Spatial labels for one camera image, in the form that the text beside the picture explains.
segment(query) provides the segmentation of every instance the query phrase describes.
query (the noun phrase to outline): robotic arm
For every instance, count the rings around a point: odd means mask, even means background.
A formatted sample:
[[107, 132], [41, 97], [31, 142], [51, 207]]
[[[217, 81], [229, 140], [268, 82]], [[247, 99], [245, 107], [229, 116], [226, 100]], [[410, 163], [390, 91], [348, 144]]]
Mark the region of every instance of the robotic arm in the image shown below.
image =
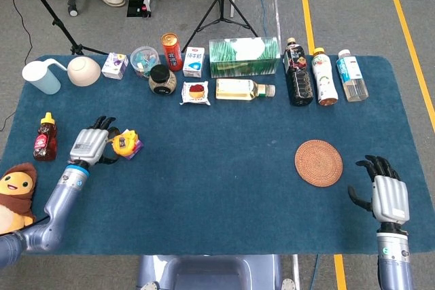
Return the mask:
[[372, 180], [372, 202], [358, 198], [348, 187], [352, 202], [371, 212], [381, 223], [377, 230], [378, 281], [382, 290], [413, 290], [408, 233], [401, 229], [409, 220], [408, 190], [389, 162], [380, 156], [358, 161]]
[[96, 163], [112, 164], [117, 158], [106, 158], [103, 151], [109, 136], [119, 134], [109, 128], [114, 117], [102, 116], [94, 125], [80, 131], [71, 149], [71, 160], [46, 203], [46, 224], [30, 225], [0, 236], [0, 268], [14, 264], [22, 252], [41, 253], [55, 250], [63, 239], [69, 213], [89, 177], [88, 169]]

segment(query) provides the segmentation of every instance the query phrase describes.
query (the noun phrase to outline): stuffed toy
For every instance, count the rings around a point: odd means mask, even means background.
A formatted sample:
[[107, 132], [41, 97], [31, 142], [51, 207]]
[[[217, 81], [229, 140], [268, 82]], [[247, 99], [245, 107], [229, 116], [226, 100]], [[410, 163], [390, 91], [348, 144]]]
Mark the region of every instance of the stuffed toy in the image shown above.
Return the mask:
[[31, 205], [36, 176], [33, 164], [23, 163], [6, 171], [0, 179], [0, 234], [19, 230], [35, 221]]

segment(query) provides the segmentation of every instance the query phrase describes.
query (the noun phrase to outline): round rattan coaster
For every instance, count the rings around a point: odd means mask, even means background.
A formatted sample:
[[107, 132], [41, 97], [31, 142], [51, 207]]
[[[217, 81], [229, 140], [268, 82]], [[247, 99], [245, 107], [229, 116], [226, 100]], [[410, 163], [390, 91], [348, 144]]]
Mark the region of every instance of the round rattan coaster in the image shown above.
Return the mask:
[[318, 187], [334, 185], [343, 172], [340, 153], [319, 139], [307, 141], [298, 148], [294, 165], [302, 179]]

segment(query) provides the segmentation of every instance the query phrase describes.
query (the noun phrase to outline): small white box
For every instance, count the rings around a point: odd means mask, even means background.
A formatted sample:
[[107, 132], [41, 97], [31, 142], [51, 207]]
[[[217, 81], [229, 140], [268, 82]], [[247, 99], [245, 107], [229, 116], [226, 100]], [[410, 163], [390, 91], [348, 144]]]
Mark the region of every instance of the small white box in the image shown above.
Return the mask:
[[204, 63], [204, 48], [188, 47], [184, 57], [183, 74], [186, 77], [201, 77]]
[[127, 66], [128, 58], [125, 54], [116, 54], [115, 52], [110, 52], [107, 56], [106, 62], [104, 63], [103, 69], [101, 69], [101, 72], [105, 77], [122, 79]]

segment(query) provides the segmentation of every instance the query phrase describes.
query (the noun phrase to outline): white pitcher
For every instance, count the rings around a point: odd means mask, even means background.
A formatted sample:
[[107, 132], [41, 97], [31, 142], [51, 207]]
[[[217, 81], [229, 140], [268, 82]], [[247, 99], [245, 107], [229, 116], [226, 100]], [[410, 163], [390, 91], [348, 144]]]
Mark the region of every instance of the white pitcher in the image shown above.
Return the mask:
[[55, 64], [62, 70], [67, 69], [54, 59], [45, 61], [32, 61], [22, 69], [22, 78], [32, 83], [36, 88], [39, 88], [45, 94], [54, 94], [60, 90], [60, 82], [48, 68]]

